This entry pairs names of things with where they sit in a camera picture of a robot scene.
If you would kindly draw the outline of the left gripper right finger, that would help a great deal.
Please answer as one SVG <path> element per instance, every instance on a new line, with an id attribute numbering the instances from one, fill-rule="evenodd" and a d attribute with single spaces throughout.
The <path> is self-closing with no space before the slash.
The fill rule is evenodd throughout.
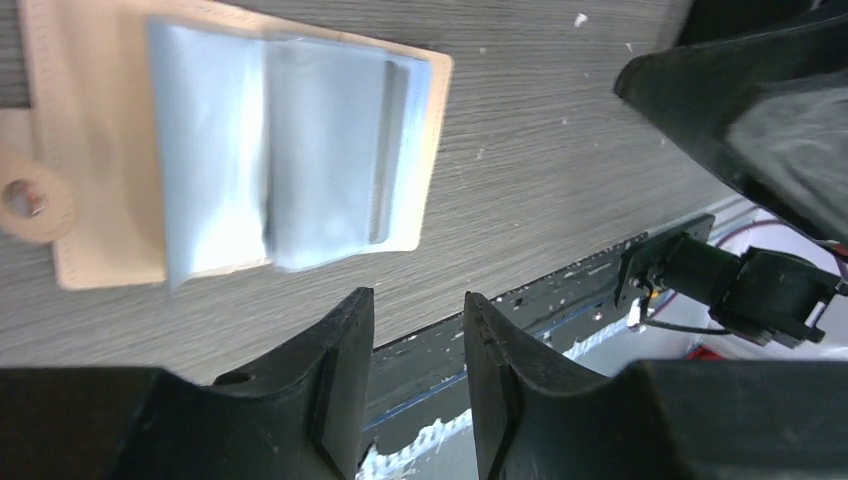
<path id="1" fill-rule="evenodd" d="M 606 377 L 464 300 L 483 479 L 843 479 L 839 361 L 640 360 Z"/>

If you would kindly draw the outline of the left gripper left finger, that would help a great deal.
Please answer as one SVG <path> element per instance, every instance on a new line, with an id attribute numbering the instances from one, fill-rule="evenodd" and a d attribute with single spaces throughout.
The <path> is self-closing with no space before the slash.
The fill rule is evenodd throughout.
<path id="1" fill-rule="evenodd" d="M 359 287 L 210 385 L 159 367 L 5 369 L 1 475 L 352 479 L 374 324 L 374 293 Z"/>

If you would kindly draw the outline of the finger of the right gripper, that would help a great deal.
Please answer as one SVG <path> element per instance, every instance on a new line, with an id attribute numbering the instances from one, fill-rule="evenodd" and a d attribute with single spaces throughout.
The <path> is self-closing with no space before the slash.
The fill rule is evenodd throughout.
<path id="1" fill-rule="evenodd" d="M 847 238 L 847 5 L 696 1 L 615 94 L 725 185 L 818 242 Z"/>

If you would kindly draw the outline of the beige leather card holder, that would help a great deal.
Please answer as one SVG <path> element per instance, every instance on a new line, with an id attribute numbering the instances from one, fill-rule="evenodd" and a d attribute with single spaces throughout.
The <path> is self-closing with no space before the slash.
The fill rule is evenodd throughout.
<path id="1" fill-rule="evenodd" d="M 214 1 L 22 1 L 7 232 L 68 290 L 420 242 L 453 60 Z"/>

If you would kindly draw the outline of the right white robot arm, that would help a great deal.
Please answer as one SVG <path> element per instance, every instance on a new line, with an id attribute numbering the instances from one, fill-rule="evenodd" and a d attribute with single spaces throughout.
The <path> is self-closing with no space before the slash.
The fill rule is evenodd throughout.
<path id="1" fill-rule="evenodd" d="M 847 257 L 847 5 L 696 1 L 674 47 L 632 59 L 615 94 L 726 186 Z M 818 343 L 847 282 L 797 256 L 733 255 L 683 230 L 629 251 L 621 281 L 708 309 L 718 335 Z"/>

